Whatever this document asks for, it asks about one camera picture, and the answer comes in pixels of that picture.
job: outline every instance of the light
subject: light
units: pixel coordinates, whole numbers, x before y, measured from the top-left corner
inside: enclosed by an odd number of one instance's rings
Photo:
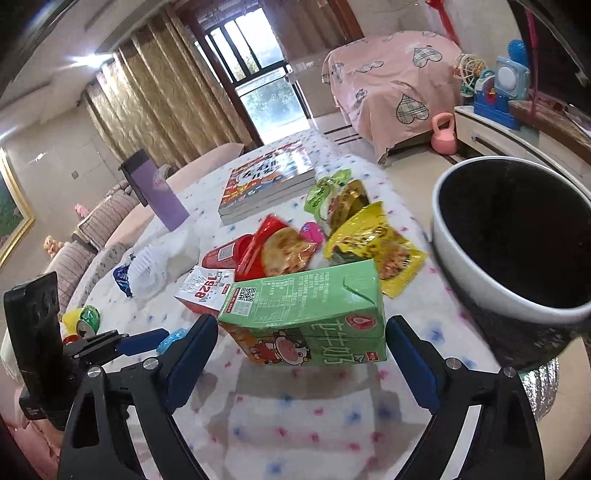
[[[88,66],[94,69],[100,69],[100,66],[107,60],[113,58],[112,53],[103,53],[101,55],[87,55],[86,57],[71,57],[74,61],[73,67]]]

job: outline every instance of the floor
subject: floor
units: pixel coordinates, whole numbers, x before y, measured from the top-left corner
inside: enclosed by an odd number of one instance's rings
[[[371,144],[360,139],[339,113],[310,120],[336,141],[343,153],[374,161]],[[409,149],[389,158],[388,177],[395,190],[423,228],[430,230],[433,210],[431,194],[437,179],[452,166],[428,145]],[[547,480],[558,480],[575,460],[591,436],[591,367],[581,338],[573,341],[558,357],[560,381],[550,412],[538,423]]]

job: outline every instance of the polka dot tablecloth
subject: polka dot tablecloth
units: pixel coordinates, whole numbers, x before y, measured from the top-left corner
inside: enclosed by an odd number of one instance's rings
[[[222,190],[232,168],[288,141],[301,140],[312,160],[334,172],[351,168],[371,200],[383,201],[391,225],[419,249],[429,252],[424,232],[393,191],[383,170],[354,155],[341,156],[337,146],[316,131],[292,135],[229,163],[180,196],[191,216],[202,225],[202,258],[214,247],[253,233],[269,213],[299,229],[313,220],[296,197],[224,226],[217,214]],[[136,247],[166,233],[155,218]],[[311,268],[327,266],[322,253]],[[190,328],[195,314],[174,293],[185,275],[148,302],[128,299],[108,274],[97,284],[87,304],[101,312],[100,331],[117,329],[136,334],[163,327],[169,332]],[[384,297],[387,318],[402,314],[417,334],[429,340],[444,358],[454,356],[469,368],[496,372],[499,365],[468,322],[467,313],[427,259],[415,279],[396,298]],[[106,366],[116,371],[155,352],[121,357]],[[463,463],[478,412],[470,413],[466,434],[444,478],[455,478]],[[174,413],[191,451],[212,479],[388,479],[395,478],[413,451],[430,414],[420,408],[396,362],[330,367],[255,366],[234,340],[220,330],[202,376],[187,404]],[[146,476],[159,477],[137,417],[129,421],[132,438]]]

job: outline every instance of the gold picture frame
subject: gold picture frame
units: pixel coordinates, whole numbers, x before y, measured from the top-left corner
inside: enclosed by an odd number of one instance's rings
[[[0,179],[0,268],[2,268],[14,247],[35,222],[35,217],[33,217],[33,213],[18,187],[8,162],[8,155],[2,147],[0,147],[0,172],[2,173]]]

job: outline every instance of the red cup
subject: red cup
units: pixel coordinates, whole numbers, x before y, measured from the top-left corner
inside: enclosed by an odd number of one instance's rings
[[[201,262],[203,268],[236,268],[251,244],[252,235],[242,235],[210,251]]]

